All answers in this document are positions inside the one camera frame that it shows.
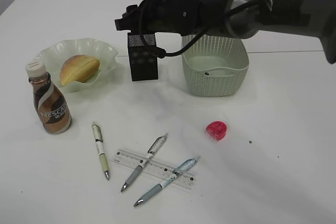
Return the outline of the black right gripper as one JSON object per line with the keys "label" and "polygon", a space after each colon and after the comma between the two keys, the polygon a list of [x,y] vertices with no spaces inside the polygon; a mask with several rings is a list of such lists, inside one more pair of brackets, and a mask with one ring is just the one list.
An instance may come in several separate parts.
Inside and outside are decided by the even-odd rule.
{"label": "black right gripper", "polygon": [[192,35],[207,24],[204,7],[201,0],[146,0],[139,6],[128,6],[115,26],[132,32]]}

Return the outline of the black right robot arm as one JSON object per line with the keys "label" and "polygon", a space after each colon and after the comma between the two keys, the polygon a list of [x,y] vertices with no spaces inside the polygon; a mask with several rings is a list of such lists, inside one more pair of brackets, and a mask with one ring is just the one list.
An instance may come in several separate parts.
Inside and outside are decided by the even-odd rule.
{"label": "black right robot arm", "polygon": [[248,39],[258,31],[316,37],[335,63],[335,0],[144,0],[117,30]]}

